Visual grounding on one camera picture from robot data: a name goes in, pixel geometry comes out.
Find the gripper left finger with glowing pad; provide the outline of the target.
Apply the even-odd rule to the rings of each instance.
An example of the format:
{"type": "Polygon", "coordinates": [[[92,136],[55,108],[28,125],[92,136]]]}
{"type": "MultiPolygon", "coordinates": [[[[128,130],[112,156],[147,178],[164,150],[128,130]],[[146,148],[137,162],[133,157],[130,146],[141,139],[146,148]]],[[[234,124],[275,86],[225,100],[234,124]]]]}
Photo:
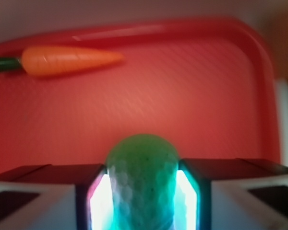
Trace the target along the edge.
{"type": "Polygon", "coordinates": [[[109,230],[103,164],[29,165],[0,173],[0,230],[109,230]]]}

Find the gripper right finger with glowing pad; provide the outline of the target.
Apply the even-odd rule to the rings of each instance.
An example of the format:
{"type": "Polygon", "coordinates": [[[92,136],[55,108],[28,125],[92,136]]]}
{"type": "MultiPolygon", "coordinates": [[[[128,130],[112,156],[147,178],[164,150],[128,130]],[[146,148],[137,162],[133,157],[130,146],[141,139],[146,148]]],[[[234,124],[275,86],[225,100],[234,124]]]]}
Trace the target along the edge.
{"type": "Polygon", "coordinates": [[[174,229],[288,230],[288,167],[265,159],[182,159],[174,229]]]}

